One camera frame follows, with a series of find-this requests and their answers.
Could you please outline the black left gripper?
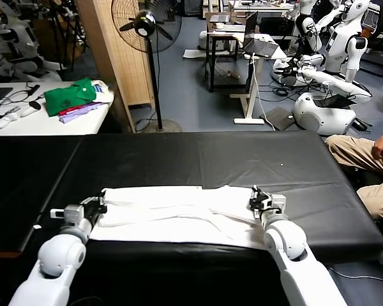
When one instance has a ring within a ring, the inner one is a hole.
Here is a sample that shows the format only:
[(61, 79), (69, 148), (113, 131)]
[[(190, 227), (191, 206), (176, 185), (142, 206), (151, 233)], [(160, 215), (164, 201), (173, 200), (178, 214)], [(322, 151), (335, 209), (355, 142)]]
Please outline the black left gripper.
[(99, 193), (99, 196), (90, 196), (81, 201), (84, 206), (84, 218), (91, 224), (95, 224), (98, 217), (107, 212), (105, 205), (105, 190)]

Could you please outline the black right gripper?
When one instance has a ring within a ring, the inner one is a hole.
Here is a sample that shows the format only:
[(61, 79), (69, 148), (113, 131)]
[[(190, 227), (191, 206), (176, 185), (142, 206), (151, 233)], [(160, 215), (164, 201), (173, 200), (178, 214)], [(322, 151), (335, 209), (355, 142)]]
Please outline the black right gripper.
[(262, 189), (259, 186), (254, 185), (249, 200), (249, 206), (250, 210), (253, 213), (253, 217), (261, 218), (263, 212), (272, 209), (271, 195), (267, 192), (262, 191)]

